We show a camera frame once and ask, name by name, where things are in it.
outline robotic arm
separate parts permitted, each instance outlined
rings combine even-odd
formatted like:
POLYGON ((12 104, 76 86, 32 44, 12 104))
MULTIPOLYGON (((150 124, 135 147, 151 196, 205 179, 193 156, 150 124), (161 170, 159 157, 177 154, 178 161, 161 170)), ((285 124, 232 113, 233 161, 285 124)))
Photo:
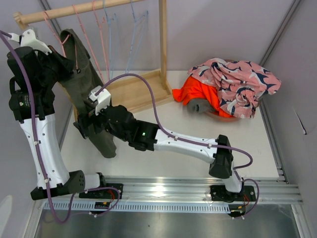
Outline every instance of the robotic arm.
MULTIPOLYGON (((7 55, 8 65, 14 74, 10 80, 9 106, 27 136, 36 165, 38 182, 37 187, 31 192, 32 199, 48 197, 45 190, 46 182, 50 183, 52 197, 99 187, 101 184, 99 174, 85 175, 82 171, 70 173, 67 171, 56 139, 52 87, 57 81, 72 77, 73 62, 58 54, 53 47, 47 47, 37 40, 32 29, 26 30, 22 36, 26 37, 26 40, 14 35, 12 38, 21 44, 21 47, 15 51, 27 71, 34 92, 38 141, 35 142, 33 138, 30 100, 24 77, 11 53, 7 55), (18 84, 20 89, 15 89, 15 84, 18 84), (36 143, 40 145, 49 181, 45 181, 42 175, 36 143)), ((96 96, 99 89, 100 86, 92 90, 89 95, 91 110, 86 114, 80 114, 78 121, 74 123, 84 138, 89 136, 88 126, 93 124, 96 133, 106 130, 119 139, 127 141, 129 146, 136 150, 165 150, 196 157, 210 164, 209 174, 222 179, 228 192, 241 192, 242 182, 236 173, 232 172, 234 166, 231 150, 212 147, 212 145, 230 146, 226 136, 220 135, 217 139, 196 138, 167 130, 175 135, 175 138, 171 138, 157 124, 135 119, 124 106, 113 107, 111 95, 106 89, 96 96), (177 138, 204 142, 209 146, 191 144, 177 138)))
POLYGON ((157 124, 135 119, 124 106, 113 107, 110 103, 111 95, 106 89, 96 96, 95 93, 100 88, 98 86, 90 93, 92 110, 79 115, 77 122, 74 123, 83 138, 89 137, 88 126, 93 124, 96 133, 106 130, 115 137, 127 141, 129 146, 139 151, 172 151, 201 159, 210 164, 209 174, 222 179, 227 191, 235 193, 241 191, 242 183, 237 175, 232 173, 234 167, 232 152, 228 149, 212 147, 212 145, 230 146, 226 136, 220 135, 217 139, 197 138, 164 129, 175 136, 172 138, 157 124), (209 146, 195 145, 177 138, 203 142, 209 146))

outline dark green pants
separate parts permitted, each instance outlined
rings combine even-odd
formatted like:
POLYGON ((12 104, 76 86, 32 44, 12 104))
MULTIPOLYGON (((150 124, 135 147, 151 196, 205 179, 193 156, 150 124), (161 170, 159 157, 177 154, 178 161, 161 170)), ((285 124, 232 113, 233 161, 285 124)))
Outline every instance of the dark green pants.
MULTIPOLYGON (((89 60, 87 50, 72 29, 61 32, 61 41, 63 42, 68 35, 69 37, 63 45, 66 57, 74 62, 77 61, 77 64, 74 64, 73 76, 70 79, 60 80, 60 83, 67 90, 78 113, 87 113, 90 109, 85 105, 84 100, 88 98, 92 89, 98 85, 102 86, 103 83, 89 60)), ((112 158, 116 155, 113 136, 106 131, 96 134, 91 125, 89 139, 105 158, 112 158)))

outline gray cloth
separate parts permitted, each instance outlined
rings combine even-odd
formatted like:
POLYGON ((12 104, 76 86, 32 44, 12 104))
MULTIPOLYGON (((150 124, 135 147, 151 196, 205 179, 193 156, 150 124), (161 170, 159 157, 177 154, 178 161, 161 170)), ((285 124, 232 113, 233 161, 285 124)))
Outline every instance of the gray cloth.
POLYGON ((210 105, 207 99, 194 98, 190 100, 187 107, 192 112, 204 113, 204 112, 215 112, 216 110, 210 105))
MULTIPOLYGON (((63 45, 66 57, 76 62, 75 56, 77 54, 78 69, 76 69, 75 63, 73 76, 65 81, 60 81, 60 83, 67 90, 78 114, 87 113, 90 108, 85 105, 84 100, 87 99, 92 89, 98 85, 102 86, 103 83, 89 60, 90 56, 87 50, 72 29, 65 29, 61 32, 61 41, 63 42, 68 35, 70 36, 63 45)), ((89 139, 105 158, 116 156, 116 146, 111 134, 106 131, 95 134, 94 126, 91 125, 89 127, 89 139)))

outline wooden pole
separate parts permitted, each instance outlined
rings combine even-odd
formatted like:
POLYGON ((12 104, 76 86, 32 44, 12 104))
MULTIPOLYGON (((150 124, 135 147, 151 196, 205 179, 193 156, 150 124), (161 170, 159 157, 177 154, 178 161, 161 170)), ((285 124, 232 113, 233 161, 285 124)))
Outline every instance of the wooden pole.
POLYGON ((167 22, 166 0, 159 0, 160 79, 166 89, 167 22))
MULTIPOLYGON (((112 6, 119 6, 130 3, 130 0, 106 0, 106 7, 112 6)), ((77 4, 75 7, 78 10, 78 13, 88 12, 93 10, 93 3, 87 2, 82 4, 77 4)), ((102 0, 95 1, 95 10, 102 9, 104 7, 104 3, 102 0)), ((75 15, 75 11, 73 6, 66 6, 62 8, 56 8, 52 10, 47 10, 46 13, 48 14, 50 19, 64 17, 64 16, 71 16, 75 15)), ((21 13, 15 13, 14 19, 17 24, 20 26, 21 29, 25 29, 30 23, 44 21, 43 12, 35 12, 27 15, 22 15, 21 13)))

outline black joint housing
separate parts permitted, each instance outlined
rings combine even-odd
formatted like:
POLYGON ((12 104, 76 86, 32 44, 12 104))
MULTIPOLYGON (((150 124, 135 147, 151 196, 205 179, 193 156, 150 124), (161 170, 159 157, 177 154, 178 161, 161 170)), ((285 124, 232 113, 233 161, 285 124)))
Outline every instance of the black joint housing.
MULTIPOLYGON (((225 135, 219 135, 216 141, 218 142, 218 145, 230 146, 229 139, 225 135)), ((209 175, 219 179, 228 179, 232 175, 232 151, 229 149, 217 148, 217 153, 214 154, 213 157, 214 162, 210 164, 209 175)))

